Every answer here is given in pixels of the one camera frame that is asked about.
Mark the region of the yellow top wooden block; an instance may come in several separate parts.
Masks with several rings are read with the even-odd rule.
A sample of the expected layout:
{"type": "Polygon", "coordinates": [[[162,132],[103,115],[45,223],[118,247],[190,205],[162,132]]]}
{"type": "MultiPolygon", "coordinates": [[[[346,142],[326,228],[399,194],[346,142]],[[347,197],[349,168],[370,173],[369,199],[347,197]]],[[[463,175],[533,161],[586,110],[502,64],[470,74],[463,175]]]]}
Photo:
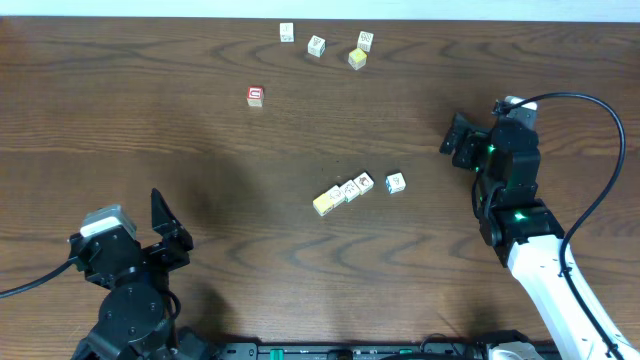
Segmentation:
{"type": "Polygon", "coordinates": [[[348,54],[348,63],[354,70],[359,70],[366,65],[367,53],[361,48],[356,48],[348,54]]]}

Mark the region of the yellow letter G block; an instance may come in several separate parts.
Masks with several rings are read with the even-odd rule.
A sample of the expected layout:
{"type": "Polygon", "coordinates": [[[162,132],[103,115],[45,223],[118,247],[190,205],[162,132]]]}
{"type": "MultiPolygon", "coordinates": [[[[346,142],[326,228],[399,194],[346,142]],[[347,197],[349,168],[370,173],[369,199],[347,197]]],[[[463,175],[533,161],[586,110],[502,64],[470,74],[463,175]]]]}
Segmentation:
{"type": "Polygon", "coordinates": [[[388,175],[385,183],[390,194],[401,192],[406,188],[406,181],[401,172],[388,175]]]}

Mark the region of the wooden block with animal drawing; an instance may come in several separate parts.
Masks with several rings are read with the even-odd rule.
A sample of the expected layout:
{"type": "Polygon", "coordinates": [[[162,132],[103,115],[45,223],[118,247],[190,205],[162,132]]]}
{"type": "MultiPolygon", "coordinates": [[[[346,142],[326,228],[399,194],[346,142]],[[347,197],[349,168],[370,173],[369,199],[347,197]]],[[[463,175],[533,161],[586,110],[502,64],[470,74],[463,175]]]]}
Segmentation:
{"type": "Polygon", "coordinates": [[[292,22],[289,23],[280,23],[279,24],[279,34],[280,41],[283,43],[292,43],[295,41],[295,30],[294,24],[292,22]]]}

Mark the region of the yellow letter K block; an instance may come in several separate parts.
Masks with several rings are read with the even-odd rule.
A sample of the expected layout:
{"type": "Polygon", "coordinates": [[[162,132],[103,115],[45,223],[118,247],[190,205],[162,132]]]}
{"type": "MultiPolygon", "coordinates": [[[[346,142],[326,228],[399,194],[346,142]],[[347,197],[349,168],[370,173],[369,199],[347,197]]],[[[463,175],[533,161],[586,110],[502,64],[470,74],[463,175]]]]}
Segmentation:
{"type": "Polygon", "coordinates": [[[360,195],[364,195],[365,193],[370,191],[375,184],[373,179],[366,171],[356,176],[353,179],[353,182],[355,183],[360,195]]]}

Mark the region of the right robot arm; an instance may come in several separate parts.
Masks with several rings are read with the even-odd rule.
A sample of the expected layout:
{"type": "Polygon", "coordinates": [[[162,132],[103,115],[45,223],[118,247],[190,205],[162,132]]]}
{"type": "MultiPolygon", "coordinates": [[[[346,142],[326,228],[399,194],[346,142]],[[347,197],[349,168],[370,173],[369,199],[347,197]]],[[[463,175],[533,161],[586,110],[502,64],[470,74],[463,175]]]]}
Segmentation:
{"type": "Polygon", "coordinates": [[[472,209],[485,243],[535,304],[564,359],[636,359],[574,261],[569,235],[536,196],[540,165],[534,112],[500,113],[481,128],[460,113],[440,146],[473,170],[472,209]]]}

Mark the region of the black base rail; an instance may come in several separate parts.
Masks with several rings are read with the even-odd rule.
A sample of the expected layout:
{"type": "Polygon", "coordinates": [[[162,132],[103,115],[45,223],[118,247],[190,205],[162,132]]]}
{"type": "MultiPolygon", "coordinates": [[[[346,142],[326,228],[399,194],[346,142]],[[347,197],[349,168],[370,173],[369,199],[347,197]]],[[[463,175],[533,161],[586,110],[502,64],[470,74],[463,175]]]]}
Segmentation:
{"type": "Polygon", "coordinates": [[[229,342],[219,343],[212,356],[218,360],[323,360],[323,359],[491,359],[497,347],[522,345],[524,359],[558,359],[560,353],[550,341],[532,342],[515,330],[491,332],[471,339],[432,333],[418,342],[229,342]]]}

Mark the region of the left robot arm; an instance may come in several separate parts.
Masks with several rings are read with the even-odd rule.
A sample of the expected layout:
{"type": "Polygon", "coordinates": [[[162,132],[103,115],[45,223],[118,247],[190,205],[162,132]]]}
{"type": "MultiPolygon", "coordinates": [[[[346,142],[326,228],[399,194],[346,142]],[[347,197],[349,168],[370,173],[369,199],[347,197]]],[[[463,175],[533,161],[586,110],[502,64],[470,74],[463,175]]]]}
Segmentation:
{"type": "Polygon", "coordinates": [[[179,298],[169,273],[190,263],[191,235],[160,225],[162,240],[143,248],[122,226],[98,235],[71,236],[69,259],[85,280],[108,290],[98,320],[77,345],[74,359],[216,359],[215,345],[176,329],[179,298]]]}

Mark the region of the green edged wooden block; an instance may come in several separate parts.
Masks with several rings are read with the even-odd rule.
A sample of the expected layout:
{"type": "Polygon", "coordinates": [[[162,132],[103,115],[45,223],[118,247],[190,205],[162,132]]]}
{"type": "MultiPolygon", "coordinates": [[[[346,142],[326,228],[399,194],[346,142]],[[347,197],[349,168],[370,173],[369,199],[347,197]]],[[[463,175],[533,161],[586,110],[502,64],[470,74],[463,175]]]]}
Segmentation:
{"type": "Polygon", "coordinates": [[[346,202],[351,202],[360,195],[360,189],[353,180],[348,180],[341,185],[340,190],[344,194],[346,202]]]}

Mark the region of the wooden block with lattice top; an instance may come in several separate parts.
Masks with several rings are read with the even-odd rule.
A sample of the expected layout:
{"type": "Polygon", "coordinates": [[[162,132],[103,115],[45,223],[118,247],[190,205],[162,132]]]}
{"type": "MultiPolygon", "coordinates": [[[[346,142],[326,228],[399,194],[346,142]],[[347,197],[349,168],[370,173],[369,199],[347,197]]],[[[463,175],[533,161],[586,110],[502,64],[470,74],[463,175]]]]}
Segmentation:
{"type": "Polygon", "coordinates": [[[364,52],[369,53],[372,48],[373,39],[373,33],[361,31],[358,36],[357,47],[362,49],[364,52]]]}

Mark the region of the yellow block with ball picture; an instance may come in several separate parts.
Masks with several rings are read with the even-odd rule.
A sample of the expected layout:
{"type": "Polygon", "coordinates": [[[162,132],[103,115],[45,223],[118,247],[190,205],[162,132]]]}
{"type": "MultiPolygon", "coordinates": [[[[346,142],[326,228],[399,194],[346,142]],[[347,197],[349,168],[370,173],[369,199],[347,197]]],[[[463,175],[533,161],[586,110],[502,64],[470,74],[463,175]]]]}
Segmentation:
{"type": "Polygon", "coordinates": [[[324,193],[315,198],[312,202],[312,205],[320,216],[325,216],[334,208],[331,197],[327,193],[324,193]]]}

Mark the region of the red top wooden block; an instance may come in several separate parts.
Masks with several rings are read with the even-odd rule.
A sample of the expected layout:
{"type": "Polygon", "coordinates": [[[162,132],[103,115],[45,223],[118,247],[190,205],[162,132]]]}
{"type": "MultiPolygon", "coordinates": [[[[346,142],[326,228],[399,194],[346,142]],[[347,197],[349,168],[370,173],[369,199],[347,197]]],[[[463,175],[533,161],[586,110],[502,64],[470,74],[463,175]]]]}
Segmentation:
{"type": "Polygon", "coordinates": [[[264,88],[261,86],[249,86],[246,100],[250,107],[262,107],[264,104],[264,88]]]}

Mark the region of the wooden block with number three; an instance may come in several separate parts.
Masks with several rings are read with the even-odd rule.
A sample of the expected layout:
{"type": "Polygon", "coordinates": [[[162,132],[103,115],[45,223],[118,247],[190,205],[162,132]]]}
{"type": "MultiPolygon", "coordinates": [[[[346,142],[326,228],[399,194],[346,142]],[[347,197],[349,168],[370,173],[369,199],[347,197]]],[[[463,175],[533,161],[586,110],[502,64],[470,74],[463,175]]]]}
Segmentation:
{"type": "Polygon", "coordinates": [[[307,46],[307,51],[310,55],[315,57],[321,57],[326,49],[326,40],[317,35],[313,35],[307,46]]]}

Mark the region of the plain white wooden block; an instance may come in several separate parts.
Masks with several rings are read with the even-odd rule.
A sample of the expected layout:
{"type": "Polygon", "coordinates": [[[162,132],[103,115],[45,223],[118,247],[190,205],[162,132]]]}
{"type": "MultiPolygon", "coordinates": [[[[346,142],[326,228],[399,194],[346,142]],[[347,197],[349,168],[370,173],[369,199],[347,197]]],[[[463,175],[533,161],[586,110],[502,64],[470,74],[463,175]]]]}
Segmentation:
{"type": "Polygon", "coordinates": [[[341,205],[343,202],[346,201],[346,195],[345,193],[342,191],[341,187],[338,185],[334,185],[333,187],[331,187],[326,194],[329,197],[329,200],[331,202],[331,206],[333,208],[338,207],[339,205],[341,205]]]}

